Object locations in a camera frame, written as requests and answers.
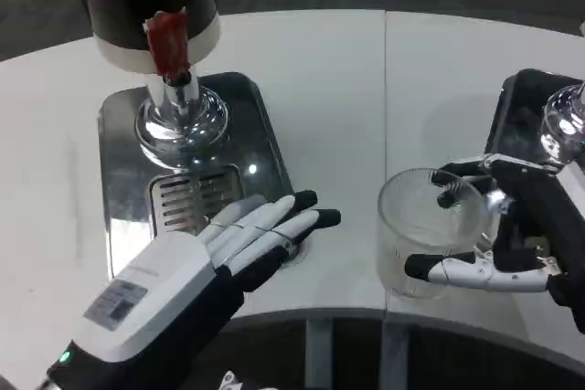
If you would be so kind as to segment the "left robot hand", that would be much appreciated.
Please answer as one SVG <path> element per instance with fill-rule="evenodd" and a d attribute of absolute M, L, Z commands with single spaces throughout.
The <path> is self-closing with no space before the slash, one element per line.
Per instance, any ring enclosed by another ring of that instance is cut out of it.
<path fill-rule="evenodd" d="M 46 389 L 176 389 L 193 359 L 221 332 L 248 293 L 267 282 L 339 211 L 305 190 L 261 195 L 222 208 L 197 235 L 153 241 L 82 315 L 80 334 L 47 370 Z"/>

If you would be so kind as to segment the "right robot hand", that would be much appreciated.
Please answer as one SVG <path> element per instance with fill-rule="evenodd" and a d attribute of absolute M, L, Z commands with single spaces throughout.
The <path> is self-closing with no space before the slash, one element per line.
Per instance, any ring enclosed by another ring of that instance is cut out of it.
<path fill-rule="evenodd" d="M 584 173 L 576 161 L 560 168 L 501 153 L 447 163 L 432 174 L 438 206 L 462 200 L 457 179 L 483 195 L 499 215 L 488 250 L 449 256 L 413 254 L 405 274 L 471 290 L 543 292 L 570 309 L 584 329 Z"/>

